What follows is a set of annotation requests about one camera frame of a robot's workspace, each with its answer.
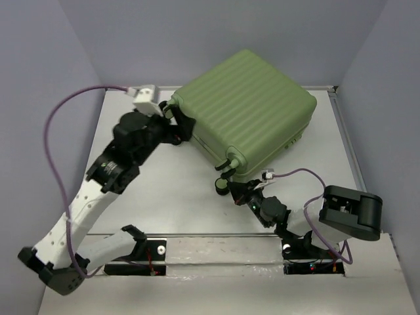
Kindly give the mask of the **green hard-shell suitcase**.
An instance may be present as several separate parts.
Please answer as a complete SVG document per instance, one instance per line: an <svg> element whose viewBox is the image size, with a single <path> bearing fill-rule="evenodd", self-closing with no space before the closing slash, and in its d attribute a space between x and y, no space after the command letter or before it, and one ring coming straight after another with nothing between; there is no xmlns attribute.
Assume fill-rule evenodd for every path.
<svg viewBox="0 0 420 315"><path fill-rule="evenodd" d="M229 181L247 182L308 127L317 100L249 49L233 54L177 89L166 100L196 124L190 143L220 173L219 195Z"/></svg>

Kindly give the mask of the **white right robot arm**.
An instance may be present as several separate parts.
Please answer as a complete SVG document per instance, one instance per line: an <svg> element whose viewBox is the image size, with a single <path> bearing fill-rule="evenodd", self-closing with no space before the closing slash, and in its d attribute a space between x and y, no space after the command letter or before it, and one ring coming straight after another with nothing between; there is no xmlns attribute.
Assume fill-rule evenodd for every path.
<svg viewBox="0 0 420 315"><path fill-rule="evenodd" d="M301 210L276 196L265 197L261 180L229 182L236 205L246 205L265 228L283 240L301 240L303 252L317 257L349 238L376 242L381 235L383 199L375 194L329 185Z"/></svg>

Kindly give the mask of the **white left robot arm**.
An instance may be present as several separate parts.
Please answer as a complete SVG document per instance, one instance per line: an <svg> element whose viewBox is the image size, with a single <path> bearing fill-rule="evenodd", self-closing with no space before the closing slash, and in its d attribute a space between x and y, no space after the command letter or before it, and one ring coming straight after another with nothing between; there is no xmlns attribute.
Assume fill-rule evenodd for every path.
<svg viewBox="0 0 420 315"><path fill-rule="evenodd" d="M101 214L140 174L140 166L161 144L192 138L196 120L179 106L161 102L156 114L138 110L122 115L113 139L86 173L72 202L47 235L23 247L18 259L56 293L66 296L114 259L132 261L147 250L147 236L132 224L94 244L81 243Z"/></svg>

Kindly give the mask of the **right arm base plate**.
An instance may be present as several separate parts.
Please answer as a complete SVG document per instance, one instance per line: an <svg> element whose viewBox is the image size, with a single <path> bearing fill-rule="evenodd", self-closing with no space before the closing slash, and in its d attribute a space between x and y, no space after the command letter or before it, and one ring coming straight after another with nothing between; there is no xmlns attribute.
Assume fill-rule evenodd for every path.
<svg viewBox="0 0 420 315"><path fill-rule="evenodd" d="M285 275L345 275L343 263L330 250L306 248L303 239L282 240L281 250Z"/></svg>

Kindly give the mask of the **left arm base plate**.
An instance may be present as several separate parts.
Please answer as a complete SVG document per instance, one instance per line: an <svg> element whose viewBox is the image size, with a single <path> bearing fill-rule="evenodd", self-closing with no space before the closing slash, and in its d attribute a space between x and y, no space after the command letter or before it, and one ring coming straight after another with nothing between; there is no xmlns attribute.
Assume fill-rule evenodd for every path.
<svg viewBox="0 0 420 315"><path fill-rule="evenodd" d="M144 249L109 262L102 272L107 276L165 276L166 252L165 238L149 238Z"/></svg>

